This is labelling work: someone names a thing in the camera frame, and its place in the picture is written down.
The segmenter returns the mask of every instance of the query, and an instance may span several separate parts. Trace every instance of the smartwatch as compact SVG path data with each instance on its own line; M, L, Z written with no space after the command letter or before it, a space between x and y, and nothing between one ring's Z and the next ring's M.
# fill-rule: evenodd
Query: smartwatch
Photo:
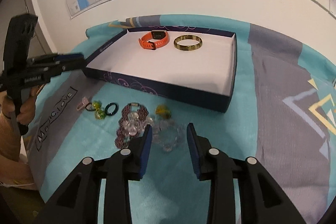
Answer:
M145 34L142 38L139 38L141 47L146 50L156 50L167 45L169 42L169 35L166 31L151 31Z

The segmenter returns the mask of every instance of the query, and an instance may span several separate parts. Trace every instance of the red beaded bracelet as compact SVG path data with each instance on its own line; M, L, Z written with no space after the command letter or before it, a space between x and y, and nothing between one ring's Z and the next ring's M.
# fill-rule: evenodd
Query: red beaded bracelet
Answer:
M129 116L130 116L132 107L138 107L139 108L137 113L139 115L139 120L141 122L144 122L146 120L146 117L148 116L148 110L143 105L141 105L139 103L129 103L122 109L121 118L118 122L119 123L119 128L117 130L117 137L114 141L115 146L118 149L123 149L123 148L128 147L128 144L131 141L131 139L133 139L135 137L138 137L139 134L140 134L140 132L137 132L137 134L135 136L131 136L129 134L129 132L127 132L124 129L123 123L125 121L129 120Z

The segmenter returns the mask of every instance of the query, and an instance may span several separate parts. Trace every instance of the gray fabric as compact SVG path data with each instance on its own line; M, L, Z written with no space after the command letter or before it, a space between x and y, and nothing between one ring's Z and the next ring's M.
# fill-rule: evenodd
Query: gray fabric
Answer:
M130 22L130 19L129 19L129 18L126 18L126 23L125 23L125 26L127 26L127 27L132 27L132 25L131 25L131 22Z
M33 137L28 155L34 181L39 189L48 164L82 113L76 111L76 106L83 97L91 98L104 84L103 81L87 78L82 71L73 71L44 103L43 111L37 119L39 122L31 129Z
M141 26L160 26L160 15L138 17Z
M258 107L256 157L307 224L316 224L327 206L329 135L308 110L319 97L307 82L310 74L298 65L302 43L252 24L248 42Z

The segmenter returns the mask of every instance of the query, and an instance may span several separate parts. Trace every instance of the white wall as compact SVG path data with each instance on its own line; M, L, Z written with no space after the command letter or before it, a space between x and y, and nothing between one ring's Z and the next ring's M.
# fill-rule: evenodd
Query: white wall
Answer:
M13 16L23 13L27 13L25 0L2 0L0 2L0 71L3 70L2 58L9 22ZM34 34L30 41L28 56L32 57L44 53L37 36Z
M94 25L156 14L201 14L250 22L293 37L336 64L336 19L311 0L111 0L70 19L65 0L33 0L50 48L68 52Z

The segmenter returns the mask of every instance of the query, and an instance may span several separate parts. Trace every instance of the gold ring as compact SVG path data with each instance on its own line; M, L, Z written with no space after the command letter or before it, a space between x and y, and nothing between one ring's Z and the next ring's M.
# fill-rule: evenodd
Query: gold ring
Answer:
M185 45L180 45L178 44L178 42L180 42L181 40L186 40L186 39L192 39L192 40L196 40L198 41L197 44L195 45L191 45L191 46L185 46ZM194 51L197 50L198 48L202 47L202 39L200 37L197 37L196 35L191 35L191 34L186 34L186 35L181 35L178 38L175 38L174 40L174 46L175 48L177 48L178 50L181 51Z

